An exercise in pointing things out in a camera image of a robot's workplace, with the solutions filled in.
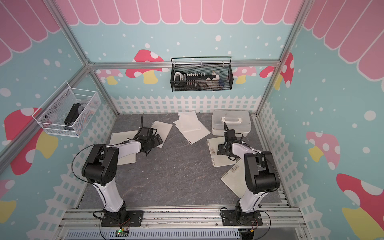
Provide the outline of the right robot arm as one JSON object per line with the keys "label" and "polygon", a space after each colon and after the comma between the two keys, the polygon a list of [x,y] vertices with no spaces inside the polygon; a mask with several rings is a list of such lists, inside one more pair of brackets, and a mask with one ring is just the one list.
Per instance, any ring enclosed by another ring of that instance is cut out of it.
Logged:
{"label": "right robot arm", "polygon": [[229,160],[242,159],[245,164],[245,182],[247,190],[235,207],[237,220],[254,217],[261,201],[269,193],[277,191],[281,178],[276,169],[274,158],[269,151],[259,151],[238,139],[236,131],[224,123],[225,142],[219,144],[218,154]]}

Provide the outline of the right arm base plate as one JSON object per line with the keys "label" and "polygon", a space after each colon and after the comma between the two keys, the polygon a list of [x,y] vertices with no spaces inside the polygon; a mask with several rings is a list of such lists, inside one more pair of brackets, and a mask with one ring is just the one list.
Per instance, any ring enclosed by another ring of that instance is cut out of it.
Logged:
{"label": "right arm base plate", "polygon": [[228,210],[222,208],[220,210],[220,216],[224,226],[262,226],[263,221],[260,211],[252,213],[244,213],[239,209]]}

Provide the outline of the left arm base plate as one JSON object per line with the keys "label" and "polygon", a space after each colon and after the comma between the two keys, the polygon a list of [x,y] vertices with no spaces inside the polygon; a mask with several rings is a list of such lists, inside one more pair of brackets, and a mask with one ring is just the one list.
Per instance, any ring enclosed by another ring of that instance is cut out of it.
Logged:
{"label": "left arm base plate", "polygon": [[123,218],[117,213],[109,213],[103,217],[102,227],[140,227],[143,220],[144,211],[126,211]]}

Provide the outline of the torn lined paper page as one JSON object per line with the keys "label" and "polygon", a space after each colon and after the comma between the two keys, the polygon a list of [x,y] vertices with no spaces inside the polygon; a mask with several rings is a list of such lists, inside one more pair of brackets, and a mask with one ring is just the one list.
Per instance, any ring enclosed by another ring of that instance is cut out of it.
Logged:
{"label": "torn lined paper page", "polygon": [[174,125],[191,145],[210,134],[210,131],[195,118],[180,117]]}

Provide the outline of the large spiral notebook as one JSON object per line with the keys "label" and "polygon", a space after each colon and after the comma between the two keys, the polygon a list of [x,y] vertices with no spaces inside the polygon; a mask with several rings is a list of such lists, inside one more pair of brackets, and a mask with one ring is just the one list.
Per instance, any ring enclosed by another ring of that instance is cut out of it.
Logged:
{"label": "large spiral notebook", "polygon": [[[138,131],[128,131],[128,132],[121,132],[121,133],[113,133],[111,134],[110,139],[110,145],[117,145],[120,144],[127,139],[132,139]],[[125,164],[133,164],[136,162],[136,156],[137,154],[131,154],[124,158],[118,159],[118,166],[125,165]]]}

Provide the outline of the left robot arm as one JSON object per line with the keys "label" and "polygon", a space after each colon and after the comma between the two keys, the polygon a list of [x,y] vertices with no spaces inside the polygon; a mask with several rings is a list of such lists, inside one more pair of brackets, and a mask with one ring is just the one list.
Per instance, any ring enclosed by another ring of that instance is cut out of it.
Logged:
{"label": "left robot arm", "polygon": [[126,217],[127,210],[115,181],[118,160],[138,153],[148,155],[152,149],[163,143],[157,129],[144,127],[143,120],[141,117],[139,131],[132,139],[126,138],[112,145],[93,145],[82,168],[82,176],[87,183],[94,186],[101,197],[104,213],[120,222]]}

